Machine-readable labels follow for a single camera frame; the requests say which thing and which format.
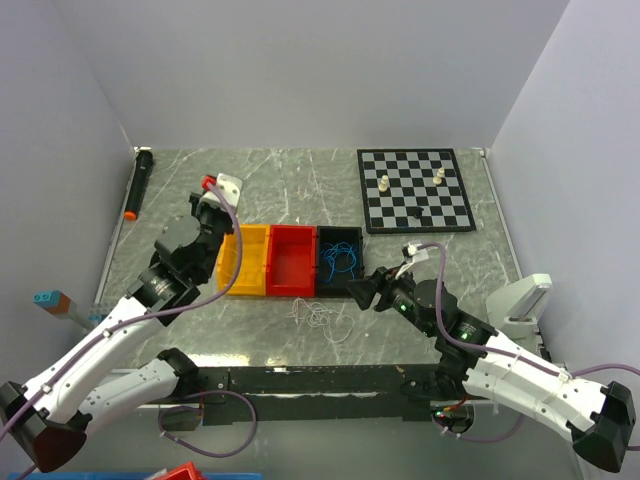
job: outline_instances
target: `marble table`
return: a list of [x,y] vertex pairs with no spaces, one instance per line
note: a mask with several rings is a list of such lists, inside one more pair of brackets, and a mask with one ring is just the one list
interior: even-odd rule
[[[188,197],[199,191],[204,174],[220,172],[244,180],[238,216],[242,223],[361,226],[364,213],[356,150],[154,150],[156,166],[139,220],[125,223],[117,239],[102,301],[116,301],[148,266],[153,243],[167,219],[188,215]],[[507,235],[476,150],[456,150],[477,230],[456,234],[364,234],[366,272],[402,260],[400,247],[410,239],[442,242],[448,249],[447,289],[460,307],[486,320],[484,302],[496,289],[518,279]],[[415,271],[416,280],[434,278],[438,259]],[[211,295],[216,282],[201,287]],[[145,342],[121,367],[138,367],[160,350],[178,347],[199,366],[358,365],[435,363],[440,354],[427,339],[392,310],[362,312],[353,300],[322,303],[354,320],[342,343],[330,342],[322,328],[296,324],[288,316],[291,298],[224,297],[180,316]],[[339,339],[351,327],[333,321]],[[534,350],[536,340],[522,343]]]

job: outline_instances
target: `tangled white cord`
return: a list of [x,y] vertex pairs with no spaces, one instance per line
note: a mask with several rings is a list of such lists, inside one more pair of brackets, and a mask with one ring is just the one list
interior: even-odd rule
[[[342,320],[348,318],[351,320],[351,327],[349,331],[346,333],[344,337],[340,340],[336,340],[333,338],[333,334],[331,333],[331,315],[337,314],[337,317],[334,321],[335,325],[338,325]],[[353,331],[353,327],[355,327],[356,322],[353,317],[349,315],[343,315],[342,312],[337,312],[330,308],[325,307],[320,302],[312,302],[309,303],[303,298],[296,298],[293,301],[293,306],[291,308],[291,312],[287,314],[287,318],[294,318],[296,320],[296,325],[298,325],[301,321],[307,322],[307,324],[311,328],[322,327],[322,333],[324,333],[324,338],[326,338],[331,343],[342,343]]]

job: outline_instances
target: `blue cable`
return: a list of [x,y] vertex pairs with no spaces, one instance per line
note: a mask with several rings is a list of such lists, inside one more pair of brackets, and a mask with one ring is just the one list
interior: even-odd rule
[[[336,273],[346,273],[351,272],[351,278],[355,279],[356,274],[353,269],[358,264],[358,258],[356,256],[356,247],[355,245],[350,245],[346,242],[340,242],[335,245],[331,243],[325,243],[320,247],[320,258],[327,262],[327,264],[331,267],[331,272],[329,273],[329,277],[326,280],[323,280],[324,283],[328,283],[332,285],[333,276]],[[346,255],[348,260],[351,260],[350,265],[347,268],[342,270],[336,268],[336,260],[341,255]]]

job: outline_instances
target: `black bin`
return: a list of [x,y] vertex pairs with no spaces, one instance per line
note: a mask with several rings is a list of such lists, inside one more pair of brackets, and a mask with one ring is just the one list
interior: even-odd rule
[[362,228],[316,228],[316,296],[348,297],[347,282],[364,276]]

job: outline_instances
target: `black and white checkered board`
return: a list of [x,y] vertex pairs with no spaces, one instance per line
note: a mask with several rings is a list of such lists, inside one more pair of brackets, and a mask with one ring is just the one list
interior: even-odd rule
[[[460,169],[451,149],[358,150],[367,232],[418,233],[475,230]],[[440,185],[433,183],[445,168]],[[378,190],[383,175],[386,192]],[[415,218],[416,207],[422,217]]]

